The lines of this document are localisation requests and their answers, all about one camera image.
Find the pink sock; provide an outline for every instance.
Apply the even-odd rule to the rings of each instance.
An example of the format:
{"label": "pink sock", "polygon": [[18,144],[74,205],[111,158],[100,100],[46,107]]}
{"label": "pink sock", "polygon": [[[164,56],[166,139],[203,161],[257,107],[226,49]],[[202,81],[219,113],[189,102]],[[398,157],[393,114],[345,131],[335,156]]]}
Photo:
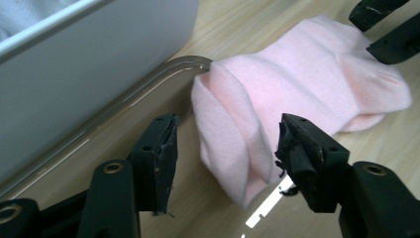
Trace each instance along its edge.
{"label": "pink sock", "polygon": [[355,27],[318,16],[263,51],[214,61],[192,89],[201,158],[242,207],[279,181],[274,165],[282,113],[326,133],[357,131],[407,108],[410,92],[393,66],[365,48]]}

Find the wooden surface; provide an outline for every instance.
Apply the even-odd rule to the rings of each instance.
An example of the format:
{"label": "wooden surface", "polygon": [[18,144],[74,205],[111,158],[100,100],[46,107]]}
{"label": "wooden surface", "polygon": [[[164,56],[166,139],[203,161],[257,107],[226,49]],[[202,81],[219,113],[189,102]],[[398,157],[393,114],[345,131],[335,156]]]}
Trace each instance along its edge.
{"label": "wooden surface", "polygon": [[[350,24],[348,16],[358,3],[355,0],[201,0],[191,40],[174,57],[194,55],[221,60],[255,53],[305,18],[324,14]],[[371,29],[367,36],[374,41],[419,10],[420,2],[410,1]],[[420,197],[419,62],[420,56],[417,56],[397,65],[412,91],[413,104],[409,109],[387,115],[368,130],[335,136],[352,152],[351,163],[370,161],[391,168],[417,198]],[[116,115],[118,118],[101,126],[79,147],[69,149],[66,161],[19,196],[35,198],[43,208],[87,187],[88,172],[79,175],[75,169],[70,170],[70,161],[80,160],[86,170],[92,171],[97,163],[83,161],[86,158],[108,160],[127,155],[135,142],[134,137],[116,136],[122,128],[127,134],[133,131],[125,128],[126,122],[135,118],[127,113]],[[133,113],[139,120],[150,119]],[[187,138],[183,141],[187,143],[179,144],[178,167],[169,202],[169,211],[174,217],[152,217],[142,213],[144,237],[341,237],[338,212],[314,214],[300,195],[283,198],[254,228],[247,226],[247,220],[276,189],[275,185],[262,192],[248,209],[234,204],[200,162],[192,111],[188,115],[179,128],[179,137]],[[88,178],[83,180],[83,185],[57,181],[57,178],[72,180],[74,175]]]}

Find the pink fabric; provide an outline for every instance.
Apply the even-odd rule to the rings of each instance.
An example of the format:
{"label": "pink fabric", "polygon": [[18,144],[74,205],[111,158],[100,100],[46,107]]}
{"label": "pink fabric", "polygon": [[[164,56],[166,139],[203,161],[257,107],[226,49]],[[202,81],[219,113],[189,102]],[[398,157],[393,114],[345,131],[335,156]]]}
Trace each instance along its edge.
{"label": "pink fabric", "polygon": [[259,53],[214,61],[195,78],[201,158],[233,200],[247,207],[279,180],[273,152],[282,113],[333,135],[410,105],[401,74],[373,58],[369,44],[358,29],[318,16]]}

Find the wooden floor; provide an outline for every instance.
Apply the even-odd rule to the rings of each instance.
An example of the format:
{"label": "wooden floor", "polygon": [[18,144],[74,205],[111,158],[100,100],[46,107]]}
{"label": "wooden floor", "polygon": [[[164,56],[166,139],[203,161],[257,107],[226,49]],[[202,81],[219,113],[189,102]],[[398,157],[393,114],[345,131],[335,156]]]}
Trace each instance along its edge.
{"label": "wooden floor", "polygon": [[[348,16],[358,3],[355,0],[201,0],[191,40],[174,57],[203,56],[221,60],[255,53],[305,18],[324,14],[350,25]],[[410,1],[368,31],[367,36],[374,41],[419,10],[420,1]],[[397,65],[412,91],[413,104],[409,109],[387,115],[371,129],[335,136],[351,151],[351,163],[370,161],[391,168],[417,198],[420,198],[419,65],[420,56]],[[248,209],[239,208],[201,164],[194,126],[191,112],[179,128],[179,137],[187,138],[188,144],[179,145],[178,169],[169,203],[169,211],[174,217],[152,217],[143,213],[143,237],[341,237],[339,212],[314,214],[300,195],[282,198],[254,228],[248,226],[246,222],[276,189],[276,185],[262,192]],[[112,136],[109,137],[115,135],[113,131],[117,129],[114,127],[124,125],[109,122],[101,128],[102,134],[97,132],[92,135],[89,141],[79,147],[82,149],[71,156],[87,158],[105,154],[108,157],[121,155],[118,146],[127,151],[129,146],[123,146],[123,142],[127,141],[116,143],[112,141]],[[86,164],[86,167],[94,168],[95,165]],[[62,186],[54,183],[54,178],[72,179],[63,170],[51,172],[50,176],[40,179],[20,196],[34,197],[41,207],[46,207],[78,191],[80,187],[76,184]]]}

